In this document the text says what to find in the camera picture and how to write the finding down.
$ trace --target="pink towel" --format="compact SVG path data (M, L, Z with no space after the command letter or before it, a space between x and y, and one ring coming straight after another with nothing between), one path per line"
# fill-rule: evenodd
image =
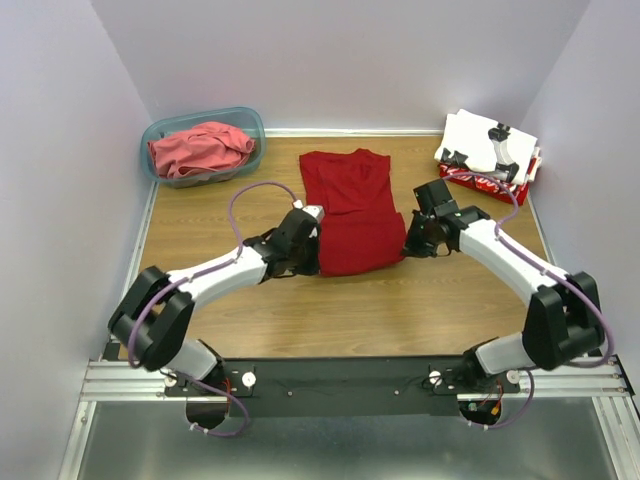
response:
M255 140L237 127L207 122L149 142L148 147L158 176L182 178L244 165Z

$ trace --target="blue plastic basket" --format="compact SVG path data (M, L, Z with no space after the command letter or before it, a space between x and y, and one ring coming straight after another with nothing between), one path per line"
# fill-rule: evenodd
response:
M251 152L247 163L244 165L220 172L207 172L185 178L161 178L156 173L153 159L149 153L147 142L160 140L168 137L172 133L181 132L204 122L220 122L234 127L241 128L247 135L256 141L256 146ZM144 173L153 181L167 185L172 188L195 187L214 182L229 180L238 175L246 175L254 172L265 154L267 147L264 136L264 127L260 115L254 110L245 107L226 108L223 110L212 110L210 112L195 113L183 117L167 118L151 125L142 135L140 142L140 164Z

